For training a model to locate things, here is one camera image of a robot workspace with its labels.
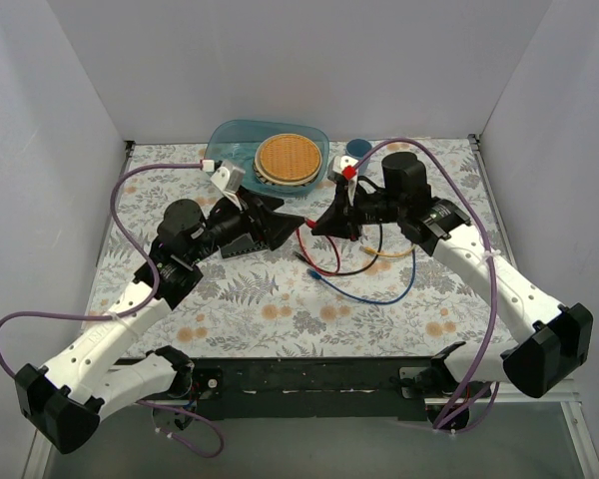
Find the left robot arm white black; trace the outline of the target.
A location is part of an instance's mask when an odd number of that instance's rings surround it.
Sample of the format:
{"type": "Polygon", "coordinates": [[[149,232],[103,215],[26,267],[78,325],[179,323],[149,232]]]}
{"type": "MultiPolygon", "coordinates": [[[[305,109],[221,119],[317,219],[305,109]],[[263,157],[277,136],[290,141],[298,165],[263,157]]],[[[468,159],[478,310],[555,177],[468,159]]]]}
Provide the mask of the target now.
{"type": "Polygon", "coordinates": [[[232,203],[220,199],[208,215],[193,200],[167,206],[149,261],[110,309],[42,366],[24,365],[15,375],[21,412],[62,454],[83,446],[111,414],[155,394],[187,397],[193,362],[164,346],[120,370],[112,367],[143,334],[168,316],[202,280],[200,261],[237,240],[279,248],[304,222],[283,214],[283,201],[240,190],[232,203]]]}

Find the black network switch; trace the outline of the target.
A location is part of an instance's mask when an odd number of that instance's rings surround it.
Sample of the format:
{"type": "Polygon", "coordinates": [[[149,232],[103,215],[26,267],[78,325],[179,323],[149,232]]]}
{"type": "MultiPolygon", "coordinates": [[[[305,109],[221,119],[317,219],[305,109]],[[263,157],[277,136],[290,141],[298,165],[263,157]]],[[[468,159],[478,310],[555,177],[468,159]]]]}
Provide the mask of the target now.
{"type": "Polygon", "coordinates": [[[233,242],[221,247],[222,259],[238,257],[241,255],[258,252],[267,249],[268,246],[260,241],[253,240],[249,234],[243,235],[233,242]]]}

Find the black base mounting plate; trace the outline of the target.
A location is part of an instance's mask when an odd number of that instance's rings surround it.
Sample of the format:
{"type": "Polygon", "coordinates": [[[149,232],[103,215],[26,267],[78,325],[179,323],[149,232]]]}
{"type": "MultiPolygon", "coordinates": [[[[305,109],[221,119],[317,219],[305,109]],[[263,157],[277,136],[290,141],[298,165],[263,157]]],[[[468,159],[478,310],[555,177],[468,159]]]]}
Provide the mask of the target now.
{"type": "Polygon", "coordinates": [[[197,358],[183,395],[211,420],[396,418],[425,421],[458,381],[431,356],[197,358]]]}

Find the blue plastic cup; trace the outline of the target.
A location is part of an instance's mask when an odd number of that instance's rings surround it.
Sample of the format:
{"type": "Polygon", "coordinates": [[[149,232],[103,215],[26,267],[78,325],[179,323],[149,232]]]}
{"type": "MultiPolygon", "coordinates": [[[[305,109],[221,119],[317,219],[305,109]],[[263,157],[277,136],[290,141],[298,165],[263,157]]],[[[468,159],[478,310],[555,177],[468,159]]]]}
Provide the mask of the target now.
{"type": "Polygon", "coordinates": [[[353,139],[345,145],[345,153],[356,159],[363,158],[372,149],[372,144],[365,139],[353,139]]]}

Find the woven wicker round plate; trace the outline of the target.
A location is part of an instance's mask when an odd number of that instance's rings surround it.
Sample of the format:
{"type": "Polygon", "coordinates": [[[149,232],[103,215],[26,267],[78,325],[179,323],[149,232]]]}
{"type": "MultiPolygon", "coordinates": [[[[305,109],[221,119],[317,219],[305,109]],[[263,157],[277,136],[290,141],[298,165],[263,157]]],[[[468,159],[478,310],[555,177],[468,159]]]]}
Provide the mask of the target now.
{"type": "Polygon", "coordinates": [[[315,142],[298,134],[278,134],[264,140],[254,158],[254,170],[266,183],[281,187],[310,184],[323,166],[315,142]]]}

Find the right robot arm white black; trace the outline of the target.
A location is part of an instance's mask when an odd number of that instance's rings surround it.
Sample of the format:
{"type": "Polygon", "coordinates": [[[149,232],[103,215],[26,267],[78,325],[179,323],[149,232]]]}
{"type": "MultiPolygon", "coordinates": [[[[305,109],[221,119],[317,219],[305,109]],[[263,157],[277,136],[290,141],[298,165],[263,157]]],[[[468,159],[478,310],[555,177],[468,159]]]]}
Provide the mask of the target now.
{"type": "Polygon", "coordinates": [[[582,365],[593,325],[582,304],[570,307],[541,291],[504,257],[487,250],[465,210],[436,197],[416,154],[397,152],[381,162],[384,184],[368,193],[358,182],[357,162],[343,156],[331,164],[332,203],[312,228],[316,236],[358,240],[366,225],[396,224],[405,238],[457,274],[496,307],[512,339],[489,345],[479,364],[475,346],[458,342],[430,360],[413,384],[454,396],[468,383],[506,382],[539,398],[582,365]]]}

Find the floral table mat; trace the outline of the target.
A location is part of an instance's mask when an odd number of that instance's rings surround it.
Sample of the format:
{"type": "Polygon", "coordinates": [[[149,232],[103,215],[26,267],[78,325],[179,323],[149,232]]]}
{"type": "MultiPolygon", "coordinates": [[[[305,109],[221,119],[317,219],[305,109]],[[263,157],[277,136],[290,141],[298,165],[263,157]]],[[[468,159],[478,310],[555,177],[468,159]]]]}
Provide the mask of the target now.
{"type": "MultiPolygon", "coordinates": [[[[148,246],[168,204],[219,197],[192,163],[206,146],[139,145],[118,203],[89,310],[105,312],[141,257],[125,239],[148,246]]],[[[487,304],[394,225],[369,227],[362,242],[302,233],[274,251],[202,263],[203,280],[167,318],[127,351],[139,358],[172,345],[194,357],[427,356],[456,341],[479,343],[487,304]]]]}

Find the aluminium frame rail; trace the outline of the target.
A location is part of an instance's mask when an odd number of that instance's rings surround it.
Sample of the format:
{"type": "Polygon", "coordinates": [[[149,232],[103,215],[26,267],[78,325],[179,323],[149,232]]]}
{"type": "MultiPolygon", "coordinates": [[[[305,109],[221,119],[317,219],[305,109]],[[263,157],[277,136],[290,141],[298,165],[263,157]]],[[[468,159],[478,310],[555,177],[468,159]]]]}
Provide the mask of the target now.
{"type": "MultiPolygon", "coordinates": [[[[167,389],[170,387],[167,385],[167,379],[175,378],[175,372],[163,372],[163,376],[166,374],[166,378],[159,378],[158,374],[158,361],[149,359],[149,362],[138,363],[133,366],[124,366],[122,368],[113,369],[107,371],[104,376],[99,379],[89,393],[94,398],[104,399],[105,403],[111,403],[111,405],[104,406],[105,412],[100,414],[106,415],[112,414],[115,410],[118,410],[126,405],[130,405],[135,400],[148,400],[158,402],[164,405],[178,405],[184,406],[186,401],[189,401],[191,393],[167,393],[167,389]]],[[[450,400],[450,397],[443,395],[417,395],[414,392],[408,392],[407,388],[399,388],[398,394],[404,399],[412,400],[423,400],[425,405],[440,406],[450,400]]],[[[202,386],[196,386],[196,391],[201,392],[202,386]]],[[[202,399],[218,399],[220,385],[211,388],[211,392],[201,392],[202,399]]],[[[239,389],[238,393],[246,395],[246,399],[264,399],[265,392],[273,392],[273,390],[264,390],[264,392],[256,392],[255,389],[239,389]]],[[[282,399],[291,399],[292,396],[299,397],[301,392],[325,394],[327,392],[342,393],[344,396],[354,394],[360,395],[362,398],[378,398],[380,391],[379,386],[346,386],[340,387],[339,389],[331,388],[328,389],[326,386],[318,386],[317,389],[282,389],[278,391],[278,395],[281,395],[282,399]]],[[[476,392],[470,392],[468,399],[459,399],[458,404],[472,404],[473,402],[484,402],[492,399],[496,402],[502,403],[515,403],[515,402],[575,402],[578,401],[579,394],[575,391],[575,385],[572,380],[565,380],[557,384],[555,388],[548,391],[545,395],[540,398],[531,398],[530,396],[524,395],[520,390],[515,388],[512,384],[504,383],[499,385],[498,392],[495,393],[495,386],[478,386],[476,392]]],[[[197,404],[200,405],[202,399],[196,399],[197,404]]]]}

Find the teal plastic tub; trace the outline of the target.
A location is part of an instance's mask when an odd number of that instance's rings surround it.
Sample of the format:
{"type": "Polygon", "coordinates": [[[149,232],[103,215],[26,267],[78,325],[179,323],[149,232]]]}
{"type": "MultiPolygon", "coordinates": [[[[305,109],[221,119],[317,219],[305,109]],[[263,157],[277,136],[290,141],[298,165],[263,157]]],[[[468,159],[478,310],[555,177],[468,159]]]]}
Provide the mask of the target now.
{"type": "Polygon", "coordinates": [[[206,147],[205,157],[216,163],[229,161],[242,168],[245,171],[242,186],[254,193],[277,198],[302,197],[315,188],[327,170],[329,140],[324,132],[314,127],[259,120],[230,120],[213,132],[206,147]],[[259,146],[269,137],[281,134],[304,136],[318,147],[322,162],[310,183],[301,186],[274,185],[256,172],[254,160],[259,146]]]}

